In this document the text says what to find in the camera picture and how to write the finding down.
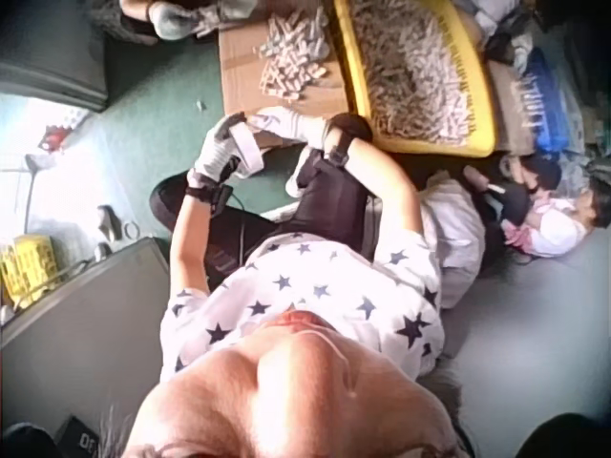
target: white star-print shirt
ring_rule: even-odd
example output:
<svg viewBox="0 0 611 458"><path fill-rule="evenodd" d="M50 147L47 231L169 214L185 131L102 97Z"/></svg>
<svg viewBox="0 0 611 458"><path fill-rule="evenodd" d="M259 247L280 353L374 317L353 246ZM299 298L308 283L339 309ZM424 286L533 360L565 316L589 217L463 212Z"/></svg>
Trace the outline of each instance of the white star-print shirt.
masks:
<svg viewBox="0 0 611 458"><path fill-rule="evenodd" d="M209 296L188 289L170 299L161 322L161 380L291 306L317 314L415 379L434 368L443 346L439 289L435 253L412 231L382 234L374 262L311 234L272 237Z"/></svg>

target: cardboard box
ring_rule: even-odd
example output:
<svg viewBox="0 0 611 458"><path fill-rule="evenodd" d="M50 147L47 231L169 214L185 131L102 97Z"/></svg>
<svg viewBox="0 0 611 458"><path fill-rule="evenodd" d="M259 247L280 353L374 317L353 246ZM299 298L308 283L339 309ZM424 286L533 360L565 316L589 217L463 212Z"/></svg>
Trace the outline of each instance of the cardboard box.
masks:
<svg viewBox="0 0 611 458"><path fill-rule="evenodd" d="M348 99L340 64L334 51L322 63L328 73L321 87L307 86L302 99L292 104L278 97L263 95L259 89L265 58L253 52L266 41L267 22L221 31L222 101L226 114L245 112L252 115L261 108L285 105L304 115L332 117L348 110Z"/></svg>

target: yellow crate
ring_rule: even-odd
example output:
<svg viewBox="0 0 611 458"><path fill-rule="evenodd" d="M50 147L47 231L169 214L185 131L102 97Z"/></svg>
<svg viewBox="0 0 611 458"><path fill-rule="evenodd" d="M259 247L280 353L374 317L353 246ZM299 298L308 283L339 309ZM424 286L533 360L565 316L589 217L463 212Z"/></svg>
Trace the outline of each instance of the yellow crate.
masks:
<svg viewBox="0 0 611 458"><path fill-rule="evenodd" d="M406 140L389 137L375 132L371 122L369 91L363 72L361 54L352 27L349 0L334 0L348 63L349 78L354 90L354 103L359 115L369 121L373 129L373 142L379 148L392 153L439 153L454 156L485 157L495 147L495 122L488 85L481 68L479 57L465 31L458 13L450 0L417 0L437 16L444 36L450 40L454 64L464 79L469 93L469 108L472 112L472 129L463 146L430 143L421 140Z"/></svg>
<svg viewBox="0 0 611 458"><path fill-rule="evenodd" d="M35 287L57 275L57 264L53 254L51 238L29 234L13 241L0 252L2 278L13 302L18 303ZM46 290L53 289L55 282L26 297L20 302L26 308L37 301Z"/></svg>

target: nose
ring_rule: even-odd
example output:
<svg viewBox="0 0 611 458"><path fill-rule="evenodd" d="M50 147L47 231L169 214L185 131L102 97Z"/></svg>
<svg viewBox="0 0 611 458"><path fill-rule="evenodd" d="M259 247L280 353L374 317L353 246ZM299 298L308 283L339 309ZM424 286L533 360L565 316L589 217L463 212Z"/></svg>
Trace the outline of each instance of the nose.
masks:
<svg viewBox="0 0 611 458"><path fill-rule="evenodd" d="M254 428L270 455L333 455L349 400L347 360L322 334L306 331L259 361Z"/></svg>

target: lips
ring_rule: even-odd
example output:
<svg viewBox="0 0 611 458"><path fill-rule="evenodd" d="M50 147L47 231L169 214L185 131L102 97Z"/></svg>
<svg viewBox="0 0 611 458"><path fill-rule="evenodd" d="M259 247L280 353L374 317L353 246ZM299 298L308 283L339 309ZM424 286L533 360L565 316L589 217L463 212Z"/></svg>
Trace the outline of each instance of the lips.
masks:
<svg viewBox="0 0 611 458"><path fill-rule="evenodd" d="M284 312L275 320L267 322L263 325L263 327L271 326L292 326L297 330L325 327L326 329L335 331L335 328L329 322L323 320L315 313L304 310L291 310L289 312Z"/></svg>

